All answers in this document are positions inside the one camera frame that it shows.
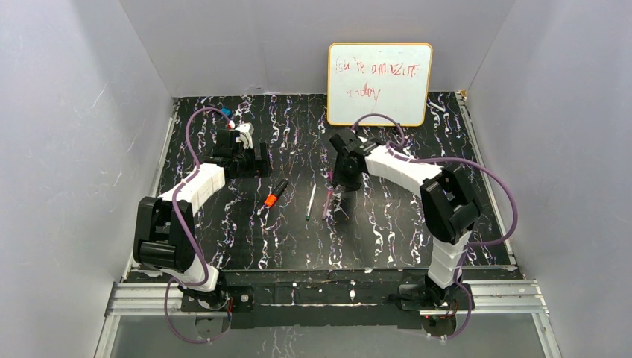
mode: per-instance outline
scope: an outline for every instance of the robotic arm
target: robotic arm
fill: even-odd
[[[253,126],[244,123],[234,128],[219,129],[215,146],[207,157],[201,158],[198,174],[191,173],[183,181],[186,185],[177,194],[176,205],[183,214],[189,230],[194,232],[195,213],[224,184],[234,178],[267,177],[271,173],[268,145],[253,148]],[[220,272],[202,263],[195,254],[171,202],[175,187],[158,198],[145,197],[139,203],[134,235],[133,256],[138,263],[154,267],[178,278],[181,282],[200,282],[207,265],[209,279],[202,286],[191,286],[202,292],[212,292],[218,284]]]
[[[418,306],[439,307],[453,300],[455,281],[461,280],[461,257],[481,215],[481,204],[464,167],[444,168],[398,160],[388,153],[383,142],[356,136],[349,128],[335,134],[330,142],[338,152],[334,187],[358,190],[362,173],[367,173],[388,179],[421,198],[426,225],[433,236],[432,261],[425,282],[408,290],[405,298],[397,296],[417,302],[411,310]]]

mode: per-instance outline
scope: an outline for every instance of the white wall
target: white wall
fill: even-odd
[[[92,357],[172,102],[118,1],[0,2],[0,357]]]
[[[428,42],[430,90],[470,86],[515,0],[121,0],[174,97],[325,93],[334,42]]]
[[[470,89],[565,357],[632,351],[630,19],[629,1],[518,0]]]

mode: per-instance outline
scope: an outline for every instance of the marble pattern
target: marble pattern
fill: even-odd
[[[429,100],[442,112],[427,107],[424,123],[406,128],[406,154],[416,157],[456,156],[475,160],[455,94],[433,92]],[[208,262],[222,269],[362,269],[427,267],[430,234],[424,225],[420,200],[382,178],[364,176],[357,192],[335,191],[332,210],[322,220],[327,172],[335,151],[329,138],[337,128],[326,120],[325,95],[261,95],[181,98],[168,147],[159,192],[166,192],[193,168],[184,143],[190,115],[205,106],[234,111],[236,122],[251,122],[255,142],[270,146],[270,178],[232,180],[208,200],[196,217],[196,236]],[[192,144],[203,154],[224,122],[214,113],[196,118]],[[393,128],[362,128],[367,137],[394,139]],[[281,178],[289,185],[272,208],[263,201]],[[484,182],[470,171],[484,214],[474,240],[500,236]],[[307,204],[316,185],[312,218]],[[468,252],[469,265],[507,265],[504,245]]]

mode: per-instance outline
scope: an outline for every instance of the yellow whiteboard frame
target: yellow whiteboard frame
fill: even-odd
[[[346,123],[331,123],[329,121],[329,70],[331,69],[332,66],[332,47],[334,47],[335,45],[413,45],[413,46],[419,46],[419,45],[427,45],[430,48],[430,64],[428,66],[428,82],[426,83],[426,97],[423,99],[423,103],[428,102],[428,89],[430,87],[430,70],[432,69],[432,55],[433,55],[433,48],[432,45],[430,45],[429,43],[333,43],[331,44],[331,46],[329,47],[329,50],[327,51],[327,123],[329,123],[329,125],[334,125],[334,126],[343,126],[343,125],[353,125],[352,123],[346,124]],[[421,122],[418,125],[402,125],[402,127],[420,127],[423,124],[423,121],[426,119],[426,105],[423,106],[423,112],[421,114]],[[366,127],[394,127],[395,125],[392,123],[388,123],[388,124],[383,124],[383,125],[374,125],[374,124],[366,124],[363,125]]]

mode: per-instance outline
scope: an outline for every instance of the orange and black marker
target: orange and black marker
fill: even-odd
[[[270,194],[268,196],[267,199],[265,199],[265,205],[268,207],[271,207],[272,205],[274,205],[274,203],[277,202],[277,199],[283,194],[283,192],[285,191],[285,188],[288,187],[288,180],[287,179],[283,179],[281,180],[275,187],[274,190],[272,190],[272,194]]]

